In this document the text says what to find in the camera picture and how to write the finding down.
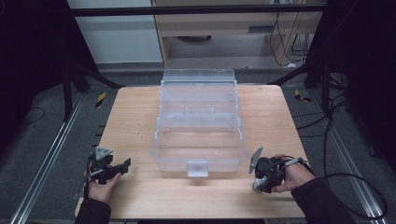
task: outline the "black metal pole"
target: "black metal pole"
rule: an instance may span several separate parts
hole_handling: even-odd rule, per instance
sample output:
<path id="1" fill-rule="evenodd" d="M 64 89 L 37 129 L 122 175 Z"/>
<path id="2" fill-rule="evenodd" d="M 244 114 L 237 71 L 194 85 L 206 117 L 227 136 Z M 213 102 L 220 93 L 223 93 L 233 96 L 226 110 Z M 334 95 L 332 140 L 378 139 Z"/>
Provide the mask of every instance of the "black metal pole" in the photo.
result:
<path id="1" fill-rule="evenodd" d="M 72 114 L 72 90 L 68 74 L 67 63 L 63 67 L 62 78 L 64 81 L 64 121 L 67 121 Z"/>
<path id="2" fill-rule="evenodd" d="M 141 16 L 172 14 L 212 14 L 212 13 L 260 13 L 260 12 L 313 12 L 324 11 L 327 4 L 285 4 L 285 5 L 229 5 L 192 7 L 113 7 L 113 8 L 72 8 L 67 10 L 45 10 L 58 16 L 104 17 Z"/>
<path id="3" fill-rule="evenodd" d="M 329 98 L 330 98 L 330 66 L 327 62 L 324 62 L 323 68 L 323 80 L 322 80 L 322 108 L 326 116 L 332 117 L 332 112 L 329 108 Z"/>

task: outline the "wooden tabletop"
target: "wooden tabletop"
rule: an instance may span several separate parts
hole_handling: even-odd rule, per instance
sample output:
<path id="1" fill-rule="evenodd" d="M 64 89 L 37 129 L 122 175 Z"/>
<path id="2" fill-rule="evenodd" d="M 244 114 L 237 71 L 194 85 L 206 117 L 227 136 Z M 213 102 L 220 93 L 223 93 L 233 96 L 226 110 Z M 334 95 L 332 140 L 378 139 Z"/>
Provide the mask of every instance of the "wooden tabletop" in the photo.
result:
<path id="1" fill-rule="evenodd" d="M 119 90 L 101 147 L 114 150 L 111 164 L 132 159 L 129 173 L 113 191 L 112 218 L 273 218 L 303 217 L 289 192 L 258 194 L 248 173 L 250 156 L 286 154 L 306 159 L 282 90 L 278 86 L 238 85 L 247 157 L 235 173 L 188 178 L 185 172 L 158 169 L 149 155 L 160 87 Z"/>

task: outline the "clear plastic storage box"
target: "clear plastic storage box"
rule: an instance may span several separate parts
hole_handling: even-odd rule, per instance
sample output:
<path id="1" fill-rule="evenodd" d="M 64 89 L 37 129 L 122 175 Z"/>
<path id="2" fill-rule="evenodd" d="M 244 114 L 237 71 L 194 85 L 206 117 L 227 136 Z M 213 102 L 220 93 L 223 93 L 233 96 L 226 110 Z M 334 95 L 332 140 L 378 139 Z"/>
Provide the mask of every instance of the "clear plastic storage box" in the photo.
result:
<path id="1" fill-rule="evenodd" d="M 168 69 L 150 155 L 160 170 L 234 172 L 247 149 L 233 70 Z"/>

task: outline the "black cable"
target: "black cable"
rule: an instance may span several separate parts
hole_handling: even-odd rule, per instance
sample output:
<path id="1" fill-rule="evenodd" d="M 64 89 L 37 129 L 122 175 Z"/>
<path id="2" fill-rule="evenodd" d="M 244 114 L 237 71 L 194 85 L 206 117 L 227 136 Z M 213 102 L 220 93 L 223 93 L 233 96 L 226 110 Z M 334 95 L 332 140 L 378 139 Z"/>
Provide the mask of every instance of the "black cable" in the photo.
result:
<path id="1" fill-rule="evenodd" d="M 325 175 L 324 178 L 326 179 L 326 181 L 328 181 L 329 178 L 332 178 L 332 177 L 335 177 L 335 176 L 352 176 L 352 177 L 354 177 L 354 178 L 357 178 L 357 179 L 359 179 L 359 180 L 365 182 L 371 189 L 373 189 L 373 190 L 375 191 L 375 193 L 376 193 L 376 194 L 379 196 L 379 198 L 381 199 L 382 204 L 384 205 L 384 208 L 383 208 L 384 211 L 383 211 L 382 214 L 381 214 L 380 216 L 378 216 L 378 217 L 367 217 L 365 214 L 360 214 L 360 213 L 354 211 L 352 208 L 350 208 L 349 206 L 347 206 L 346 204 L 343 203 L 344 207 L 345 207 L 348 211 L 350 211 L 351 213 L 355 214 L 355 215 L 358 216 L 358 217 L 362 217 L 362 218 L 364 218 L 364 219 L 369 219 L 369 220 L 379 220 L 379 219 L 385 217 L 385 215 L 386 215 L 387 212 L 388 212 L 388 204 L 387 204 L 387 201 L 385 200 L 384 196 L 381 194 L 381 191 L 379 191 L 379 189 L 378 189 L 373 183 L 371 183 L 370 181 L 368 181 L 368 180 L 362 178 L 361 176 L 353 175 L 353 174 L 348 174 L 348 173 L 334 173 L 334 174 L 331 174 L 331 175 Z"/>
<path id="2" fill-rule="evenodd" d="M 317 135 L 299 135 L 299 137 L 303 137 L 303 138 L 311 138 L 311 137 L 321 137 L 323 136 L 325 133 L 321 133 L 321 134 L 317 134 Z"/>
<path id="3" fill-rule="evenodd" d="M 279 30 L 279 26 L 278 26 L 278 21 L 279 21 L 279 12 L 276 13 L 276 21 L 275 21 L 275 24 L 274 24 L 274 29 L 273 29 L 273 31 L 272 31 L 272 33 L 271 33 L 271 35 L 270 35 L 270 46 L 271 46 L 271 50 L 272 50 L 273 54 L 276 55 L 275 52 L 274 52 L 274 49 L 273 49 L 273 47 L 272 47 L 272 37 L 273 37 L 273 34 L 274 34 L 275 29 L 277 28 L 277 32 L 278 32 L 278 34 L 279 34 L 279 39 L 280 39 L 280 42 L 281 42 L 281 44 L 282 44 L 283 53 L 284 53 L 285 56 L 290 60 L 291 63 L 297 63 L 297 62 L 299 62 L 300 60 L 293 60 L 293 59 L 289 58 L 289 56 L 288 56 L 288 54 L 287 54 L 287 52 L 286 52 L 286 47 L 285 47 L 285 44 L 283 43 L 283 39 L 282 39 L 282 36 L 281 36 L 281 34 L 280 34 L 280 30 Z M 277 61 L 276 58 L 275 58 L 275 61 L 276 61 L 276 63 L 277 63 L 278 65 L 280 65 L 280 66 L 285 66 L 285 65 L 287 65 L 287 64 L 281 64 L 281 63 L 279 63 L 279 62 Z"/>
<path id="4" fill-rule="evenodd" d="M 317 119 L 317 120 L 315 120 L 315 121 L 312 122 L 312 123 L 309 123 L 309 124 L 307 124 L 307 125 L 305 125 L 305 126 L 296 128 L 296 130 L 301 130 L 301 129 L 304 129 L 304 128 L 311 127 L 311 126 L 317 124 L 318 122 L 320 122 L 321 120 L 326 119 L 326 118 L 327 118 L 327 116 L 323 116 L 323 117 L 321 117 L 320 119 Z"/>
<path id="5" fill-rule="evenodd" d="M 339 32 L 339 30 L 341 29 L 342 25 L 345 23 L 345 21 L 346 21 L 346 20 L 349 18 L 349 16 L 352 14 L 352 11 L 355 9 L 355 7 L 356 7 L 357 4 L 359 3 L 359 1 L 360 1 L 360 0 L 356 0 L 356 1 L 355 1 L 355 3 L 354 3 L 353 6 L 350 8 L 350 10 L 349 10 L 348 13 L 345 15 L 345 17 L 344 17 L 343 19 L 341 19 L 340 22 L 338 22 L 338 24 L 335 26 L 335 28 L 332 30 L 332 32 L 331 32 L 329 35 L 326 35 L 326 38 L 321 42 L 321 44 L 318 45 L 318 47 L 316 48 L 316 50 L 315 50 L 315 51 L 310 51 L 310 52 L 312 52 L 312 53 L 310 53 L 310 54 L 306 57 L 307 60 L 310 60 L 310 59 L 313 59 L 313 60 L 314 60 L 314 58 L 317 57 L 317 54 L 320 53 L 321 50 L 322 50 L 323 48 L 327 47 L 328 42 L 330 42 L 330 41 L 332 40 L 333 36 L 334 36 L 337 32 Z M 278 81 L 276 81 L 276 82 L 274 82 L 274 83 L 277 83 L 277 82 L 279 82 L 279 81 L 282 82 L 282 80 L 283 80 L 283 81 L 287 81 L 287 80 L 285 80 L 286 77 L 288 77 L 288 76 L 285 76 L 285 77 L 281 78 L 280 80 L 278 80 Z"/>
<path id="6" fill-rule="evenodd" d="M 46 115 L 46 110 L 45 110 L 43 107 L 36 106 L 36 107 L 32 107 L 30 110 L 33 110 L 33 109 L 41 109 L 41 111 L 42 111 L 43 113 L 41 114 L 41 116 L 40 116 L 38 119 L 35 119 L 35 120 L 33 120 L 33 121 L 29 121 L 29 122 L 25 122 L 25 123 L 23 123 L 22 125 L 28 125 L 28 124 L 36 123 L 36 122 L 38 122 L 39 120 L 41 120 L 42 118 L 44 118 L 44 116 Z"/>
<path id="7" fill-rule="evenodd" d="M 316 112 L 316 113 L 308 113 L 308 114 L 302 114 L 302 115 L 295 115 L 295 116 L 292 116 L 292 118 L 300 118 L 300 117 L 305 117 L 305 116 L 309 116 L 309 115 L 316 115 L 316 114 L 322 114 L 322 113 Z"/>
<path id="8" fill-rule="evenodd" d="M 331 185 L 330 185 L 330 183 L 329 183 L 329 178 L 330 178 L 330 177 L 334 177 L 334 176 L 338 176 L 338 175 L 349 175 L 349 176 L 353 176 L 353 177 L 358 178 L 359 180 L 364 181 L 365 183 L 367 183 L 367 184 L 375 191 L 375 193 L 381 198 L 382 204 L 384 205 L 382 214 L 381 214 L 380 216 L 378 216 L 378 217 L 368 217 L 367 215 L 365 215 L 365 214 L 363 215 L 363 214 L 361 214 L 361 213 L 359 213 L 359 212 L 353 210 L 352 208 L 348 207 L 348 206 L 347 206 L 345 203 L 343 203 L 341 200 L 340 200 L 340 202 L 344 205 L 344 207 L 345 207 L 349 212 L 355 214 L 355 215 L 358 216 L 358 217 L 361 217 L 361 218 L 364 218 L 364 219 L 368 219 L 368 220 L 379 220 L 379 219 L 383 218 L 383 217 L 386 215 L 386 213 L 388 212 L 388 205 L 387 205 L 387 202 L 386 202 L 386 200 L 384 199 L 383 195 L 382 195 L 381 192 L 375 187 L 374 184 L 372 184 L 372 183 L 369 182 L 368 180 L 366 180 L 366 179 L 364 179 L 364 178 L 362 178 L 362 177 L 360 177 L 360 176 L 358 176 L 358 175 L 353 175 L 353 174 L 348 174 L 348 173 L 336 173 L 336 174 L 331 174 L 331 175 L 328 175 L 328 174 L 327 174 L 327 164 L 326 164 L 327 137 L 328 137 L 329 130 L 330 130 L 330 128 L 332 127 L 332 113 L 333 113 L 333 111 L 334 111 L 337 107 L 340 107 L 341 105 L 344 105 L 345 102 L 346 102 L 346 100 L 344 100 L 344 101 L 339 102 L 337 105 L 333 105 L 334 102 L 335 102 L 335 100 L 336 100 L 338 97 L 341 97 L 341 96 L 344 96 L 344 94 L 342 93 L 342 94 L 336 96 L 336 97 L 333 99 L 332 103 L 331 103 L 331 107 L 330 107 L 330 109 L 331 109 L 331 114 L 330 114 L 330 117 L 329 117 L 329 122 L 328 122 L 328 124 L 327 124 L 327 126 L 326 126 L 325 134 L 324 134 L 324 139 L 323 139 L 323 173 L 324 173 L 324 179 L 326 180 L 326 183 L 328 184 L 328 186 L 329 186 L 329 188 L 330 188 L 331 191 L 332 191 L 332 188 L 331 188 Z"/>
<path id="9" fill-rule="evenodd" d="M 304 47 L 303 47 L 303 49 L 294 49 L 295 43 L 296 43 L 296 41 L 297 41 L 297 38 L 298 38 L 299 41 L 300 41 L 300 36 L 299 36 L 299 35 L 296 35 L 296 36 L 294 37 L 293 43 L 291 44 L 291 53 L 292 53 L 293 55 L 295 55 L 295 56 L 302 57 L 301 61 L 302 61 L 303 64 L 304 64 L 305 61 L 306 61 L 306 57 L 308 56 L 308 51 L 309 51 L 309 50 L 308 50 L 308 49 L 309 49 L 309 35 L 305 35 L 305 40 L 304 40 Z"/>

